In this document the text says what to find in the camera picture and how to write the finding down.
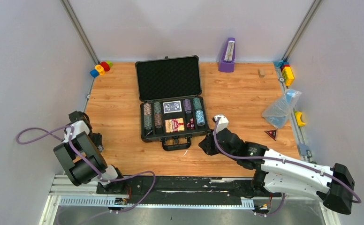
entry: yellow toy block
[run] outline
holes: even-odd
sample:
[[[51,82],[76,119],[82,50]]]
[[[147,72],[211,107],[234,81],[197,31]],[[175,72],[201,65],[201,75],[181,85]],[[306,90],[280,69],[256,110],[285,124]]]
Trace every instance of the yellow toy block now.
[[[98,71],[99,75],[105,74],[105,69],[101,65],[96,65],[95,69]]]
[[[295,118],[296,118],[296,123],[298,124],[298,126],[302,127],[305,126],[306,123],[302,122],[302,112],[300,111],[295,111]]]
[[[294,81],[294,75],[291,67],[284,67],[281,73],[283,74],[286,86],[290,86]]]

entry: cable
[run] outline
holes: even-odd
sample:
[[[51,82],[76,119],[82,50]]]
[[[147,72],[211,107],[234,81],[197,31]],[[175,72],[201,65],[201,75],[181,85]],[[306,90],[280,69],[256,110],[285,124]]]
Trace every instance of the cable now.
[[[116,182],[116,181],[123,181],[123,180],[128,180],[128,179],[132,179],[132,178],[134,178],[134,177],[136,177],[136,176],[139,176],[139,175],[141,175],[141,174],[145,174],[145,173],[151,173],[152,175],[153,175],[153,182],[152,182],[152,185],[150,186],[150,188],[149,188],[149,190],[146,192],[146,194],[137,202],[137,203],[135,203],[134,205],[132,205],[131,207],[128,207],[127,209],[124,209],[124,210],[111,210],[110,212],[116,212],[116,213],[119,213],[119,212],[128,212],[128,211],[130,211],[131,209],[133,209],[133,208],[135,208],[137,205],[139,205],[145,198],[146,198],[146,196],[150,193],[150,191],[153,189],[153,187],[154,187],[154,184],[155,184],[155,182],[156,182],[156,175],[154,174],[154,172],[153,171],[143,171],[143,172],[139,172],[139,173],[137,173],[137,174],[134,174],[134,175],[131,175],[131,176],[129,176],[129,177],[124,177],[124,178],[119,178],[119,179],[113,179],[113,180],[102,180],[102,179],[100,179],[101,177],[102,177],[102,173],[85,157],[85,156],[83,156],[75,147],[74,147],[74,145],[73,145],[73,143],[72,143],[72,141],[71,141],[71,139],[72,139],[72,136],[73,136],[73,132],[74,132],[74,127],[73,126],[71,126],[71,125],[66,125],[66,126],[62,126],[62,127],[59,127],[59,128],[56,128],[56,129],[54,129],[54,130],[51,130],[51,131],[47,131],[47,130],[45,130],[45,129],[42,129],[42,128],[37,128],[37,127],[31,127],[31,128],[27,128],[27,129],[24,129],[24,130],[22,130],[21,132],[19,132],[17,135],[16,135],[16,142],[18,143],[18,144],[30,144],[30,143],[33,143],[33,142],[35,142],[35,141],[38,141],[38,140],[40,140],[40,139],[42,139],[42,138],[44,138],[44,137],[46,137],[46,136],[48,136],[48,135],[51,135],[51,136],[53,136],[54,138],[56,138],[56,139],[58,139],[59,141],[62,141],[62,139],[61,138],[59,138],[58,136],[56,136],[56,135],[53,135],[53,133],[54,132],[56,132],[56,131],[58,131],[58,130],[62,130],[62,129],[66,129],[66,128],[70,128],[70,134],[69,134],[69,139],[68,139],[68,143],[69,143],[69,145],[70,145],[70,147],[71,147],[71,149],[74,151],[74,153],[76,153],[84,162],[86,162],[97,174],[98,174],[98,179],[101,181],[101,182]],[[44,131],[44,132],[46,132],[46,134],[44,134],[44,135],[41,135],[41,136],[39,136],[39,137],[37,137],[37,138],[35,138],[35,139],[33,139],[33,140],[30,140],[30,141],[27,141],[27,142],[21,142],[20,141],[20,136],[24,133],[24,132],[26,132],[26,131],[29,131],[29,130],[41,130],[41,131]],[[83,222],[81,222],[81,223],[79,223],[79,225],[81,225],[81,224],[84,224],[84,223],[86,223],[86,222],[88,222],[89,220],[91,220],[91,219],[93,219],[93,218],[95,218],[95,217],[98,217],[98,216],[100,216],[100,215],[103,215],[103,214],[105,214],[105,213],[108,213],[108,211],[106,211],[106,212],[101,212],[101,213],[99,213],[99,214],[97,214],[97,215],[94,215],[94,216],[92,216],[92,217],[90,217],[90,218],[88,218],[87,220],[85,220],[85,221],[83,221]]]
[[[286,193],[283,193],[283,197],[281,198],[281,202],[280,202],[280,205],[277,207],[277,209],[271,213],[258,213],[256,212],[256,214],[260,215],[260,216],[263,216],[263,217],[267,217],[267,216],[271,216],[271,215],[274,215],[276,214],[277,212],[280,211],[281,207],[284,205],[284,200],[286,200]]]
[[[269,209],[272,207],[272,198],[273,198],[273,194],[270,193],[269,202],[264,204],[264,205],[269,205]]]
[[[38,127],[38,128],[37,128],[37,127],[27,128],[27,129],[22,130],[21,132],[19,132],[19,133],[16,135],[16,142],[17,142],[18,144],[30,144],[30,143],[33,143],[33,142],[35,142],[35,141],[40,140],[40,139],[41,139],[41,138],[43,138],[43,137],[48,136],[48,135],[51,135],[52,137],[54,137],[54,138],[58,139],[59,141],[63,141],[63,139],[61,139],[60,137],[58,137],[58,136],[56,136],[56,135],[53,135],[52,133],[53,133],[53,132],[55,132],[55,131],[58,131],[58,130],[65,129],[65,128],[67,128],[67,127],[68,127],[68,126],[63,126],[63,127],[60,127],[60,128],[56,128],[55,130],[51,130],[51,131],[47,131],[47,130],[45,130],[45,129],[43,129],[43,128],[39,128],[39,127]],[[21,141],[19,140],[19,139],[20,139],[20,136],[21,136],[24,132],[29,131],[29,130],[42,130],[42,131],[46,132],[46,134],[41,135],[40,137],[35,138],[35,139],[33,139],[33,140],[31,140],[31,141],[28,141],[28,142],[21,142]]]
[[[218,143],[218,139],[217,139],[218,123],[219,123],[219,120],[217,120],[217,122],[215,123],[214,131],[213,131],[214,142],[215,142],[215,145],[217,146],[218,150],[220,152],[222,152],[222,154],[224,154],[225,156],[227,156],[229,158],[234,158],[234,159],[269,159],[269,160],[275,160],[275,161],[279,161],[279,162],[291,163],[291,164],[303,167],[305,169],[314,171],[315,173],[321,173],[321,171],[318,170],[318,169],[314,169],[314,168],[312,168],[310,166],[307,166],[307,165],[304,165],[304,164],[301,164],[301,163],[298,163],[298,162],[295,162],[295,161],[291,161],[291,160],[283,160],[283,159],[280,159],[280,158],[267,157],[267,156],[245,156],[245,157],[242,157],[242,156],[230,155],[229,153],[225,152]],[[362,200],[359,198],[359,196],[348,185],[346,185],[344,182],[342,182],[340,179],[338,179],[338,178],[336,178],[336,177],[334,177],[334,176],[332,176],[332,175],[330,175],[328,173],[324,173],[323,175],[333,179],[334,181],[341,184],[345,189],[347,189],[356,198],[356,200],[352,200],[353,203],[361,203],[362,202]]]

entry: purple metronome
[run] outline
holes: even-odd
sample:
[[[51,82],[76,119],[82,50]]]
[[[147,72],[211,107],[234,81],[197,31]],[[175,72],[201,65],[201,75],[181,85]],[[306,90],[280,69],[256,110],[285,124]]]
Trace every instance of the purple metronome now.
[[[235,70],[235,49],[235,39],[233,37],[228,38],[218,64],[220,72],[231,73]]]

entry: wooden tabletop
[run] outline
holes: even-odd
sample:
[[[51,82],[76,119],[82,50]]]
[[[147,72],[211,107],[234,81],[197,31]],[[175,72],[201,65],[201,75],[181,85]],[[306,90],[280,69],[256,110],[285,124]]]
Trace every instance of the wooden tabletop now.
[[[259,78],[258,69],[265,70]],[[264,131],[274,129],[261,113],[282,95],[272,63],[236,63],[233,73],[221,73],[216,63],[200,63],[201,82],[208,119],[222,113],[228,129],[244,141],[266,145],[282,154],[299,158],[290,122],[278,130],[274,141]],[[164,151],[160,142],[140,138],[140,110],[134,63],[114,63],[95,79],[86,113],[94,133],[103,135],[103,156],[123,174],[152,170],[156,175],[251,177],[235,161],[218,154],[206,155],[194,137],[186,150]]]

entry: poker chip case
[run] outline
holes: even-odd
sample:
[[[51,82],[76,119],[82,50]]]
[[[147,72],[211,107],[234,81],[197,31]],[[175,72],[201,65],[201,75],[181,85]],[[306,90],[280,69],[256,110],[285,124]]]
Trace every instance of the poker chip case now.
[[[191,146],[193,136],[206,134],[198,56],[138,61],[135,68],[144,142],[160,141],[166,151],[181,150]],[[167,145],[170,139],[173,144]]]

